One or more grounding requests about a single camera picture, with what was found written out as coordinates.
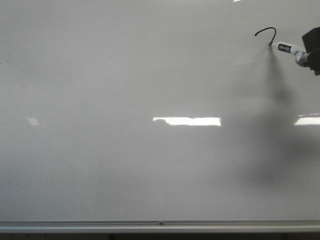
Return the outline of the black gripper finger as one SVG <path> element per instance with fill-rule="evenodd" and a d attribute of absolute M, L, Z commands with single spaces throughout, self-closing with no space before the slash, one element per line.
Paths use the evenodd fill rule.
<path fill-rule="evenodd" d="M 315 27 L 302 36 L 302 41 L 307 53 L 320 48 L 320 27 Z"/>
<path fill-rule="evenodd" d="M 308 67 L 316 76 L 320 75 L 320 52 L 313 51 L 307 56 Z"/>

